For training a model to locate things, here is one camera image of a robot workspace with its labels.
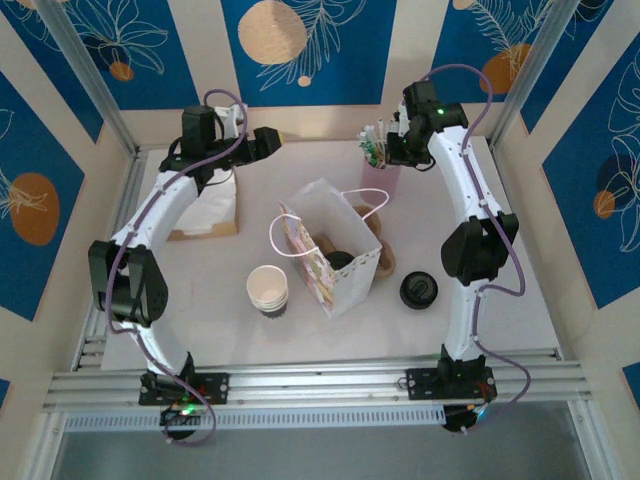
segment bag handle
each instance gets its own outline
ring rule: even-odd
[[[271,240],[271,246],[273,247],[273,249],[276,252],[278,252],[283,257],[296,258],[296,257],[304,257],[305,255],[309,255],[311,252],[315,252],[316,250],[318,250],[318,251],[320,250],[320,247],[316,246],[315,248],[312,248],[308,252],[303,252],[303,253],[284,253],[278,247],[276,247],[276,243],[273,241],[273,226],[276,224],[276,222],[278,220],[280,220],[283,217],[294,218],[294,219],[302,222],[302,219],[300,217],[296,217],[295,215],[290,215],[288,213],[283,213],[282,215],[278,215],[276,218],[273,219],[273,221],[271,222],[271,225],[269,226],[269,240]]]
[[[374,208],[369,213],[367,213],[364,217],[362,217],[362,220],[366,220],[371,215],[373,215],[378,210],[380,210],[382,207],[384,207],[387,203],[389,203],[389,200],[391,198],[391,197],[389,197],[389,194],[387,192],[385,192],[384,190],[381,190],[379,188],[357,188],[356,190],[347,190],[345,192],[340,192],[340,193],[342,193],[342,196],[344,197],[345,193],[356,193],[356,192],[380,192],[380,193],[384,193],[387,196],[387,198],[385,199],[384,202],[382,202],[380,205],[378,205],[376,208]]]

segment white paper cup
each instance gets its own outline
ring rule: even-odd
[[[284,313],[289,299],[287,276],[278,267],[262,265],[249,274],[247,293],[254,307],[266,317]]]

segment gray floor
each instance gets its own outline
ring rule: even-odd
[[[492,415],[488,410],[483,420]],[[220,431],[215,444],[160,433],[66,434],[55,480],[588,479],[563,403],[521,404],[453,435],[442,427]]]

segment white table surface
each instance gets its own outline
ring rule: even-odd
[[[473,146],[493,195],[510,211],[484,138],[474,138]],[[156,253],[169,286],[163,321],[171,322],[196,366],[356,360],[440,351],[454,282],[442,268],[440,247],[456,225],[437,167],[427,173],[403,169],[395,199],[379,212],[381,237],[397,259],[395,273],[375,281],[367,300],[342,316],[329,319],[292,260],[279,256],[269,244],[268,226],[278,215],[278,200],[321,177],[340,190],[358,188],[361,158],[355,141],[286,144],[270,158],[238,169],[238,235],[168,242]],[[146,175],[155,175],[153,170],[150,165]],[[351,197],[354,205],[362,203],[358,194]],[[284,245],[281,229],[277,230],[276,241]],[[515,250],[525,270],[527,292],[520,299],[491,292],[480,336],[487,347],[501,351],[557,347],[519,235]],[[289,278],[288,309],[276,320],[256,311],[245,290],[247,275],[261,264],[277,265]],[[402,279],[415,270],[430,273],[439,286],[438,298],[423,311],[407,308],[398,294]],[[496,283],[517,287],[510,260]],[[102,369],[144,367],[142,354],[127,335],[108,338]]]

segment black cup lid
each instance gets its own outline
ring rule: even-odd
[[[404,304],[414,310],[424,310],[438,296],[436,280],[425,272],[413,272],[407,275],[400,286],[400,298]]]

